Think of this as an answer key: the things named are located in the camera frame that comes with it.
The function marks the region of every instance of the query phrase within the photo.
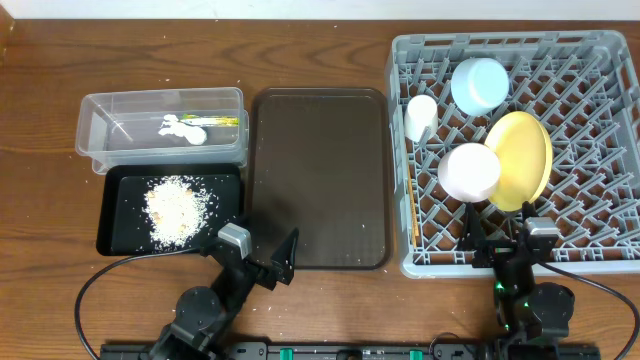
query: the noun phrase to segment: white cup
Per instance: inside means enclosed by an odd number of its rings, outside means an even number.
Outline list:
[[[414,96],[409,100],[404,113],[404,135],[411,141],[419,142],[428,130],[428,137],[438,129],[438,104],[428,95]]]
[[[502,104],[508,94],[509,75],[494,59],[467,59],[453,71],[453,101],[468,115],[485,115]]]
[[[462,144],[446,153],[438,165],[444,191],[462,202],[480,202],[493,194],[500,179],[500,160],[482,144]]]

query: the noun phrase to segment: clear plastic container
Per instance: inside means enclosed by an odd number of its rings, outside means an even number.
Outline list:
[[[233,116],[237,127],[205,127],[207,140],[191,145],[158,134],[164,116]],[[233,163],[247,160],[248,116],[238,88],[175,89],[87,95],[82,100],[76,151],[105,174],[116,165]]]

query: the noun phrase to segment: gray dish rack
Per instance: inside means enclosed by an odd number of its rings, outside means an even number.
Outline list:
[[[450,91],[455,67],[494,58],[510,80],[505,102],[481,117],[458,110]],[[551,179],[535,202],[561,230],[556,266],[576,273],[640,271],[640,87],[622,34],[615,31],[403,35],[386,66],[394,163],[396,239],[410,278],[490,276],[472,269],[472,254],[456,250],[464,204],[438,184],[442,156],[466,142],[484,142],[511,111],[526,111],[551,136]],[[403,111],[412,96],[438,102],[440,127],[421,143],[404,137]],[[415,200],[410,208],[409,196]],[[474,204],[489,238],[506,236],[505,214]],[[419,237],[413,246],[412,213]],[[537,275],[549,272],[537,265]]]

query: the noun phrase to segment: wooden table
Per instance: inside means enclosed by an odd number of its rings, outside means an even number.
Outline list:
[[[245,108],[271,86],[359,86],[384,92],[400,34],[616,29],[640,69],[640,24],[496,21],[27,21],[15,24],[0,67],[0,358],[86,359],[73,326],[82,284],[115,258],[95,235],[104,177],[74,150],[80,101],[97,92],[237,86]],[[82,307],[96,351],[107,341],[153,341],[186,289],[220,268],[196,255],[117,268]],[[640,304],[640,276],[594,276]],[[613,358],[633,326],[629,309],[568,279],[577,297],[568,341]],[[492,279],[409,280],[397,260],[373,272],[298,272],[291,286],[257,288],[234,331],[274,342],[428,344],[500,331]],[[640,345],[632,352],[640,358]]]

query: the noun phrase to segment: brown tray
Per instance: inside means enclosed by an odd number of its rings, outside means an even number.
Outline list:
[[[387,262],[391,150],[380,92],[267,89],[253,103],[251,129],[247,209],[256,260],[267,262],[298,227],[297,268]]]

